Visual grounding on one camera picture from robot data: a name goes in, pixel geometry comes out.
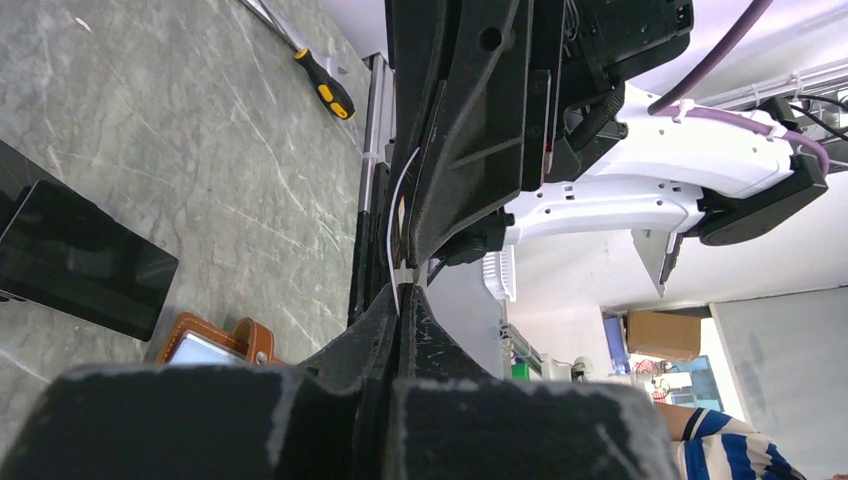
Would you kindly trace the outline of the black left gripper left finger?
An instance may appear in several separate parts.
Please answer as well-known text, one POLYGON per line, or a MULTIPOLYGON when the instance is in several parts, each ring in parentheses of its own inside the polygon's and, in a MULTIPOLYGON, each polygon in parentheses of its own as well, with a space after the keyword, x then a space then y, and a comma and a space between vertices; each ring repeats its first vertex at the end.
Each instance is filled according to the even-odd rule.
POLYGON ((299 365, 81 365, 37 399, 5 479, 378 479, 396 293, 299 365))

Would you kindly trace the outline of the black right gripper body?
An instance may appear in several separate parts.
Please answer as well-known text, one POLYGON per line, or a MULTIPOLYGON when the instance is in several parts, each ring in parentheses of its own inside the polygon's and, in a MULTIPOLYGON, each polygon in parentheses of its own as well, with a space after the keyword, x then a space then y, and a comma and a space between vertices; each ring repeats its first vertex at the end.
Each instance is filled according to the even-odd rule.
POLYGON ((534 2, 524 190, 575 181, 624 140, 626 81, 682 54, 693 25, 690 1, 534 2))

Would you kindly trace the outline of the brown leather card holder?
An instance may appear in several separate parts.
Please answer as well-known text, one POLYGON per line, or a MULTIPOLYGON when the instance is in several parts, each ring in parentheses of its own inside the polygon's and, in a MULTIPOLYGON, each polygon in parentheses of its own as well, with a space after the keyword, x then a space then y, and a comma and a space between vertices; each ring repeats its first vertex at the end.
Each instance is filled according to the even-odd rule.
POLYGON ((201 317, 181 313, 163 347, 159 364, 224 365, 282 364, 274 352, 273 333, 251 319, 239 320, 232 330, 224 330, 201 317))

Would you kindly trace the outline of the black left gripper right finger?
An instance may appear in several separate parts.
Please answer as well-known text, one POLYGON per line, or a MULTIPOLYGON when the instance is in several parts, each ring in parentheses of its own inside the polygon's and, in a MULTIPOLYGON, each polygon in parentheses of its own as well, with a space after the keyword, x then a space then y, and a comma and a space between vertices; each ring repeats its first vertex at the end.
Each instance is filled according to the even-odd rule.
POLYGON ((666 427, 614 383, 492 377, 404 291, 390 409, 394 479, 675 479, 666 427))

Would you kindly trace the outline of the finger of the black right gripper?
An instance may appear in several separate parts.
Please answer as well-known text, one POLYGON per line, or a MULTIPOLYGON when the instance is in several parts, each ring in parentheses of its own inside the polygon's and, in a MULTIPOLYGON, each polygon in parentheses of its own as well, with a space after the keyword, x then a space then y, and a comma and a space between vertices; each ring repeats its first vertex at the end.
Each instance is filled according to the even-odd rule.
POLYGON ((517 197, 524 156, 530 1, 461 1, 437 123, 451 163, 437 182, 405 183, 405 256, 421 265, 452 237, 517 197))
POLYGON ((426 148, 437 85, 447 78, 462 15, 461 1, 388 1, 390 65, 395 73, 396 135, 391 179, 412 150, 426 148))

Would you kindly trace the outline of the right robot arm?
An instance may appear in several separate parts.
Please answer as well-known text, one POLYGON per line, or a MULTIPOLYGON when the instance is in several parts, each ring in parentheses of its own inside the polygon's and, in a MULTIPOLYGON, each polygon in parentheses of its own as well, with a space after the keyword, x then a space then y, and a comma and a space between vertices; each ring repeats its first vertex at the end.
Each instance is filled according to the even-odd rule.
POLYGON ((689 1, 390 1, 387 256, 633 229, 745 242, 820 197, 830 159, 762 110, 632 79, 682 54, 689 1))

